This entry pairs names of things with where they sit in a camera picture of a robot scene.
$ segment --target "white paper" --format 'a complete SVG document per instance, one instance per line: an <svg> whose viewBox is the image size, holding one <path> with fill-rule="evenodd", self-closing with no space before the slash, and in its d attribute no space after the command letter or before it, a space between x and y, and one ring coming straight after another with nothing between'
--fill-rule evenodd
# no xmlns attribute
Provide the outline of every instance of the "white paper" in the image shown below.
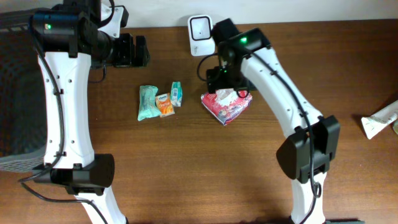
<svg viewBox="0 0 398 224"><path fill-rule="evenodd" d="M394 128L394 131L398 134L398 121L396 121L396 122L394 123L393 128Z"/></svg>
<svg viewBox="0 0 398 224"><path fill-rule="evenodd" d="M373 138L386 126L398 118L398 100L383 108L374 115L362 118L362 125L368 139Z"/></svg>

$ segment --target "green indicator light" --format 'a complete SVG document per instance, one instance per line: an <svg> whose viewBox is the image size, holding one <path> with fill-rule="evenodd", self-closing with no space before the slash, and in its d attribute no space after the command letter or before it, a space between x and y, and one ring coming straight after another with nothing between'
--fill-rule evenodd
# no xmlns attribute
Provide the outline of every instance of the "green indicator light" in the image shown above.
<svg viewBox="0 0 398 224"><path fill-rule="evenodd" d="M247 37L242 37L241 38L241 43L245 44L248 41Z"/></svg>

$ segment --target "orange package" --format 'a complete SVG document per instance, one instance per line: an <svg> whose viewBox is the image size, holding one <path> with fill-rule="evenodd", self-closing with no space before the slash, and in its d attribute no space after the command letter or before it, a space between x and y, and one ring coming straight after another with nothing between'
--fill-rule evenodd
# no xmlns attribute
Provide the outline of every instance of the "orange package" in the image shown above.
<svg viewBox="0 0 398 224"><path fill-rule="evenodd" d="M160 112L162 112L161 118L174 114L173 105L170 101L170 93L156 96L155 102Z"/></svg>

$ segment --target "wooden table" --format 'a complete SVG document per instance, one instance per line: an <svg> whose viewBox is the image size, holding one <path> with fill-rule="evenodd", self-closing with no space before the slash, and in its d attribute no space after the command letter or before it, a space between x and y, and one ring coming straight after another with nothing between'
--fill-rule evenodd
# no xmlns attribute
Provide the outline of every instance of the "wooden table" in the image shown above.
<svg viewBox="0 0 398 224"><path fill-rule="evenodd" d="M327 219L398 220L398 136L391 127L366 139L359 119L398 100L398 21L298 22L260 27L300 91L341 124L336 159L324 186ZM186 27L125 30L145 35L147 68L108 69L89 85L90 134L96 153L116 160L113 190L131 223L237 223L287 218L290 180L275 152L281 128L258 92L222 126L201 105ZM216 65L215 58L203 70ZM90 79L100 78L92 71ZM166 118L137 121L139 86L167 93L181 81L183 106ZM27 174L0 173L0 223L90 223L81 205L43 202L17 184ZM53 198L65 190L31 183Z"/></svg>

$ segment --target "snack package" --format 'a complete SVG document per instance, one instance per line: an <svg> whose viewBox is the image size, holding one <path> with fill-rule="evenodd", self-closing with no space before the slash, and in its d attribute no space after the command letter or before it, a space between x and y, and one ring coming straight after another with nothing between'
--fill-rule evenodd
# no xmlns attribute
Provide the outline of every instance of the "snack package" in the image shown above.
<svg viewBox="0 0 398 224"><path fill-rule="evenodd" d="M173 82L172 91L170 92L170 100L173 106L181 106L182 102L182 88L180 82Z"/></svg>
<svg viewBox="0 0 398 224"><path fill-rule="evenodd" d="M142 121L145 118L157 117L162 114L155 105L156 93L156 86L148 85L139 87L138 121Z"/></svg>
<svg viewBox="0 0 398 224"><path fill-rule="evenodd" d="M246 91L239 92L241 96L246 96L246 93ZM229 124L238 117L251 101L250 93L246 98L240 98L233 89L217 90L215 94L205 93L201 96L203 106L223 125Z"/></svg>
<svg viewBox="0 0 398 224"><path fill-rule="evenodd" d="M170 101L170 93L156 96L156 106L162 113L161 118L174 114L172 102Z"/></svg>

